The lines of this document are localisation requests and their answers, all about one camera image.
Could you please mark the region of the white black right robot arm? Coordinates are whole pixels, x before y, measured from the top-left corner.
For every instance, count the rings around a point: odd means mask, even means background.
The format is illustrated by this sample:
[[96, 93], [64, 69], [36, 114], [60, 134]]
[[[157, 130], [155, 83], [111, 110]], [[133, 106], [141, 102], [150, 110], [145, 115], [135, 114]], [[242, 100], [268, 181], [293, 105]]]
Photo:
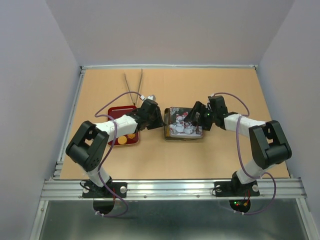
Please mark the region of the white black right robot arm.
[[250, 184], [267, 174], [268, 169], [292, 157], [292, 149], [278, 121], [258, 121], [250, 119], [248, 114], [231, 112], [222, 95], [209, 96], [207, 104], [197, 101], [185, 121], [205, 131], [216, 125], [235, 132], [237, 137], [242, 135], [249, 139], [252, 160], [244, 164], [242, 156], [238, 155], [240, 169], [233, 173], [230, 183], [220, 187], [223, 193], [242, 195], [250, 189]]

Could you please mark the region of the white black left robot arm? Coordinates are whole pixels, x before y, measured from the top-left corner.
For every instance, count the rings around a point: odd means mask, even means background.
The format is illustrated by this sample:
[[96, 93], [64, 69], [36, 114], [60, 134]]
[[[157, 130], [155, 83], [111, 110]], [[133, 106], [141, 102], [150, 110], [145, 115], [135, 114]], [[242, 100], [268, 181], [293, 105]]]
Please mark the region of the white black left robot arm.
[[141, 96], [139, 108], [114, 120], [101, 123], [83, 122], [66, 147], [65, 153], [87, 174], [100, 197], [111, 193], [111, 177], [101, 167], [103, 155], [109, 142], [119, 137], [135, 134], [144, 129], [162, 128], [165, 123], [156, 97]]

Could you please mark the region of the metal tongs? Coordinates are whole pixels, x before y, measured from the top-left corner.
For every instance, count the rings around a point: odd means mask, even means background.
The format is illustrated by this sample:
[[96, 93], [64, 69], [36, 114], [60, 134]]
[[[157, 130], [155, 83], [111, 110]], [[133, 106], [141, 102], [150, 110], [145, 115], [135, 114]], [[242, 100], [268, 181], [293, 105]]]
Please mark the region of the metal tongs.
[[132, 104], [133, 104], [134, 106], [136, 106], [137, 103], [138, 103], [139, 93], [140, 93], [140, 91], [141, 91], [143, 76], [144, 76], [144, 71], [143, 71], [143, 69], [141, 68], [141, 69], [139, 70], [138, 79], [134, 82], [136, 86], [135, 86], [135, 88], [133, 89], [133, 88], [131, 87], [130, 81], [128, 80], [128, 75], [127, 75], [127, 73], [126, 73], [126, 72], [123, 73], [123, 78], [124, 78], [124, 82], [125, 82], [126, 88], [127, 88], [127, 90], [130, 92], [130, 93], [129, 93], [130, 100], [131, 100], [131, 102], [132, 102]]

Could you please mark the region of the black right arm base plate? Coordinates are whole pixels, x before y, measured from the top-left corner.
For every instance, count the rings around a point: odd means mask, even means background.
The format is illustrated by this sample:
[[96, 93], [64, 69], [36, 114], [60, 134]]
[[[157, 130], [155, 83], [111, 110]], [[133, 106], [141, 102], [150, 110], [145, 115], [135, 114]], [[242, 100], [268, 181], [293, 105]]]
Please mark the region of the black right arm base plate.
[[259, 197], [260, 191], [257, 181], [241, 184], [228, 181], [216, 181], [214, 183], [214, 195], [217, 197]]

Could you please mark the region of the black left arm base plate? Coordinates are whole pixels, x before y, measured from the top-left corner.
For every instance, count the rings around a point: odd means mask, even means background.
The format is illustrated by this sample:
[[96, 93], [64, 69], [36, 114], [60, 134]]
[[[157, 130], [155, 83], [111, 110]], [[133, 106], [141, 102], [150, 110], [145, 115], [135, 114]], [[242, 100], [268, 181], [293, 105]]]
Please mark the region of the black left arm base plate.
[[[82, 187], [82, 198], [84, 199], [111, 199], [115, 197], [104, 185], [98, 187], [90, 180], [83, 180], [79, 185]], [[126, 182], [109, 182], [107, 186], [119, 197], [123, 199], [127, 197]]]

